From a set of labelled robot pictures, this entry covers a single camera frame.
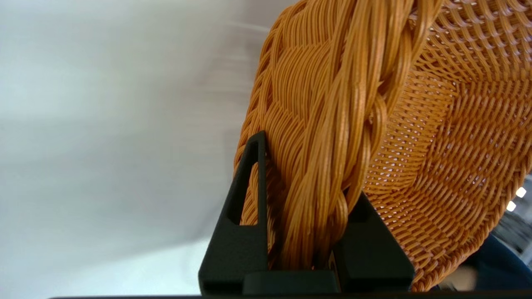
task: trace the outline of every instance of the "ceiling light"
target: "ceiling light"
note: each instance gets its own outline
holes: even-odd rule
[[[514,202],[509,202],[508,205],[506,206],[506,209],[510,212],[513,212],[513,210],[516,209],[516,204]]]
[[[517,191],[516,191],[516,195],[519,196],[519,197],[521,197],[521,198],[523,198],[523,196],[524,196],[526,193],[527,193],[527,191],[526,191],[523,187],[517,189]]]

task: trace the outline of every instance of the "woven basket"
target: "woven basket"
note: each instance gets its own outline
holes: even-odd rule
[[[303,0],[261,53],[235,157],[265,130],[270,267],[321,267],[361,191],[429,290],[532,166],[532,2]],[[241,223],[256,223],[252,172]]]

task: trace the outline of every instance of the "white wall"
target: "white wall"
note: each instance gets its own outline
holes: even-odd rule
[[[0,0],[0,297],[197,294],[283,0]]]

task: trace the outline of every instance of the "orange wicker basket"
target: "orange wicker basket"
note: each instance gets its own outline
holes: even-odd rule
[[[235,157],[265,130],[270,267],[321,267],[364,191],[429,290],[532,166],[530,0],[302,0],[261,53]],[[241,223],[256,222],[252,172]]]

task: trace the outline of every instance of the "blue fabric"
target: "blue fabric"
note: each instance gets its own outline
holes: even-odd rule
[[[465,264],[478,271],[475,290],[532,289],[532,271],[492,235]]]

